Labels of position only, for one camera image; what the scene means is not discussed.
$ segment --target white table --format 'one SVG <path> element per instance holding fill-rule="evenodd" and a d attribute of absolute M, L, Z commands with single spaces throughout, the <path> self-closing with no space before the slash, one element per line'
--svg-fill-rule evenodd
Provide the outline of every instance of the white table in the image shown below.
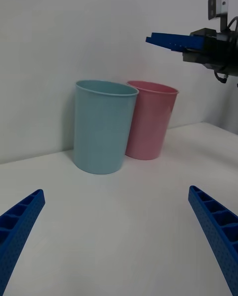
<path fill-rule="evenodd" d="M 159 159 L 105 176 L 71 152 L 0 165 L 0 214 L 38 188 L 46 199 L 4 296 L 230 296 L 191 184 L 238 214 L 238 136 L 170 129 Z"/>

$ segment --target blue cup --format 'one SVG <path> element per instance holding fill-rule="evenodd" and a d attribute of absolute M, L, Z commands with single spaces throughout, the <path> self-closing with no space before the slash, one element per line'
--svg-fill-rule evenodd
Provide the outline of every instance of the blue cup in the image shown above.
<path fill-rule="evenodd" d="M 93 174 L 121 168 L 139 91 L 99 80 L 76 83 L 73 160 Z"/>

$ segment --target cable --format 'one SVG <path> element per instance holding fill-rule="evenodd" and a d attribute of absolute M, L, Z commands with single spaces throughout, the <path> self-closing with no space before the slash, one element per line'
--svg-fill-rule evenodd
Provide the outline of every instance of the cable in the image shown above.
<path fill-rule="evenodd" d="M 225 59 L 225 64 L 217 71 L 214 71 L 214 74 L 215 74 L 215 77 L 217 78 L 217 80 L 219 80 L 221 83 L 226 83 L 227 82 L 227 78 L 228 78 L 228 75 L 225 74 L 224 78 L 222 77 L 219 77 L 218 73 L 219 72 L 223 72 L 227 66 L 230 64 L 231 62 L 231 57 L 232 57 L 232 52 L 234 51 L 235 47 L 237 46 L 237 40 L 238 40 L 238 16 L 234 17 L 229 25 L 227 26 L 227 31 L 231 31 L 230 30 L 230 27 L 231 25 L 234 23 L 234 22 L 237 22 L 236 23 L 236 28 L 234 30 L 234 33 L 228 38 L 228 43 L 230 43 L 230 45 L 228 46 L 228 49 L 227 49 L 227 57 Z"/>
<path fill-rule="evenodd" d="M 231 25 L 237 21 L 237 24 L 236 24 L 236 29 L 235 29 L 235 32 L 237 33 L 238 32 L 238 16 L 234 17 L 230 22 L 229 22 L 229 25 L 227 26 L 227 29 L 230 29 Z"/>

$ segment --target plastic cup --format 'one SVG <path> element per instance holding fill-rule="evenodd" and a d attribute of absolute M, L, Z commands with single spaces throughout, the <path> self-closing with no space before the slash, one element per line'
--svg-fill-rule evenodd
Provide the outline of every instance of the plastic cup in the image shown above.
<path fill-rule="evenodd" d="M 178 90 L 162 84 L 129 81 L 139 94 L 126 155 L 141 160 L 159 157 Z"/>
<path fill-rule="evenodd" d="M 77 167 L 93 174 L 121 168 L 138 92 L 120 83 L 77 82 L 73 150 Z"/>

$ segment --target pink cup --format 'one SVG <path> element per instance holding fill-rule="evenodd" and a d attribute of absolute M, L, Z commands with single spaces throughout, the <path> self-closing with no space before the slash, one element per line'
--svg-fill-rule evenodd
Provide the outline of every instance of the pink cup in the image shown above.
<path fill-rule="evenodd" d="M 125 154 L 151 160 L 159 157 L 178 90 L 163 84 L 129 81 L 137 88 L 134 115 Z"/>

